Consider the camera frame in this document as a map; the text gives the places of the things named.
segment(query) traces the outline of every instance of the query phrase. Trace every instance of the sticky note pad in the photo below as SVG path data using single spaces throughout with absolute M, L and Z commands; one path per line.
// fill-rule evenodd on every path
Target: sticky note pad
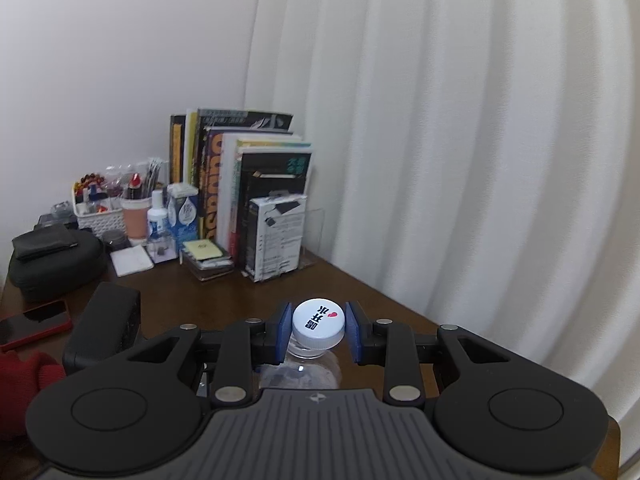
M 184 248 L 198 261 L 222 256 L 222 251 L 211 240 L 192 240 L 191 242 L 185 242 Z
M 111 253 L 111 261 L 118 276 L 142 272 L 143 270 L 152 269 L 154 266 L 142 245 Z

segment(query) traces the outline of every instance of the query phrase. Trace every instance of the cup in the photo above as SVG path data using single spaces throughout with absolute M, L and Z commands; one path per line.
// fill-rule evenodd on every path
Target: cup
M 146 238 L 146 212 L 151 209 L 151 197 L 140 200 L 120 199 L 124 227 L 129 238 Z
M 103 232 L 102 241 L 108 253 L 130 247 L 129 239 L 122 229 L 109 229 Z

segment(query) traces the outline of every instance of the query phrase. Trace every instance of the smartphone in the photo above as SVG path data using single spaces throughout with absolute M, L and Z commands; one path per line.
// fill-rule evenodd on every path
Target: smartphone
M 0 320 L 0 351 L 6 352 L 73 327 L 63 300 L 53 301 Z

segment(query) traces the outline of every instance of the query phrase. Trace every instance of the white basket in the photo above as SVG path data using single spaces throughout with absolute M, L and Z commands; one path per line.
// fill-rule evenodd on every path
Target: white basket
M 122 209 L 114 209 L 105 213 L 91 213 L 81 215 L 78 212 L 78 204 L 76 204 L 76 196 L 71 190 L 71 203 L 74 205 L 74 213 L 78 218 L 78 228 L 84 229 L 90 227 L 94 235 L 101 237 L 102 233 L 109 229 L 120 229 L 124 231 L 124 216 Z

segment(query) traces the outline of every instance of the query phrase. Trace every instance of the white bottle cap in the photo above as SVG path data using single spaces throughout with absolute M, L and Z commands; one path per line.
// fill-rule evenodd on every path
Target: white bottle cap
M 151 207 L 153 209 L 162 209 L 162 189 L 155 189 L 151 192 Z
M 344 336 L 344 312 L 333 301 L 316 298 L 293 311 L 292 335 L 311 350 L 328 350 Z

